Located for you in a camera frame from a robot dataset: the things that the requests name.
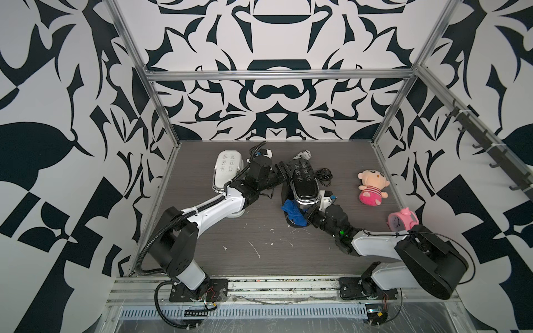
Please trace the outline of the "black coffee machine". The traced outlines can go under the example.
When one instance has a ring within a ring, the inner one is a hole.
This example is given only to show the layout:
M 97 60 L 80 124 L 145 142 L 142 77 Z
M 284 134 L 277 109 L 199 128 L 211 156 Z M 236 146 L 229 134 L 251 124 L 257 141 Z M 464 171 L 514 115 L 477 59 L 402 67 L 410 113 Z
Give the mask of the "black coffee machine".
M 305 217 L 305 213 L 321 200 L 315 171 L 307 160 L 292 159 L 287 165 L 290 168 L 290 180 L 283 184 L 281 203 L 283 205 L 287 199 L 293 200 Z

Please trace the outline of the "white coffee machine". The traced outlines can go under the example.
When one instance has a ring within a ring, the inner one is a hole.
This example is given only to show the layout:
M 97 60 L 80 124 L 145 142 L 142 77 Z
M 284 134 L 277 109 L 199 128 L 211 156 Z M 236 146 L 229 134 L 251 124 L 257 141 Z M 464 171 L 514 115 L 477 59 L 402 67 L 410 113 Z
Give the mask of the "white coffee machine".
M 222 151 L 215 162 L 212 187 L 219 194 L 221 201 L 216 204 L 214 214 L 222 219 L 237 218 L 243 215 L 245 198 L 227 183 L 231 183 L 244 169 L 244 162 L 239 151 Z

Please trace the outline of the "blue cleaning cloth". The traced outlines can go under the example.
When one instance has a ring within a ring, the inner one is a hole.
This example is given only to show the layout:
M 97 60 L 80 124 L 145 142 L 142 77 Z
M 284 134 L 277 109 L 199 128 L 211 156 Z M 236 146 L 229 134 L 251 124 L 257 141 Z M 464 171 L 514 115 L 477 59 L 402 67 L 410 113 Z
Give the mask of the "blue cleaning cloth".
M 293 200 L 287 199 L 282 205 L 282 211 L 286 215 L 288 224 L 293 228 L 305 228 L 308 226 L 307 220 Z

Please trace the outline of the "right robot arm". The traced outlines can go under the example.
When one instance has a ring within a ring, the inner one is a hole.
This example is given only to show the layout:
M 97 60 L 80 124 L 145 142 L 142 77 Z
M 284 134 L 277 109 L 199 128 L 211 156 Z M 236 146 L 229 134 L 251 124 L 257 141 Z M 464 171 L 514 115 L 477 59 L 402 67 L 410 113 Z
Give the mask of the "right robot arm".
M 464 256 L 425 226 L 408 231 L 372 233 L 355 228 L 339 205 L 324 210 L 310 208 L 307 222 L 333 237 L 341 252 L 355 257 L 374 256 L 393 259 L 374 262 L 360 277 L 363 297 L 377 292 L 422 289 L 435 298 L 447 300 L 469 269 Z

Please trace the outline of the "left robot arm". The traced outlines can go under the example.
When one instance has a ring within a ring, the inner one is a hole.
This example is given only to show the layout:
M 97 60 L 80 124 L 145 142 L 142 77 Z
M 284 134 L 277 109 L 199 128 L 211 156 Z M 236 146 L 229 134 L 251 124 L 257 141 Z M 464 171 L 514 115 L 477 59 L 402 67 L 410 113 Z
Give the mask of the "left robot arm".
M 194 301 L 205 301 L 210 278 L 194 259 L 199 237 L 222 220 L 241 216 L 264 191 L 286 183 L 290 177 L 289 164 L 273 163 L 272 152 L 263 142 L 250 150 L 248 160 L 239 151 L 222 151 L 212 179 L 216 196 L 184 210 L 165 210 L 137 255 L 134 274 L 162 274 L 168 280 L 157 289 L 181 286 Z

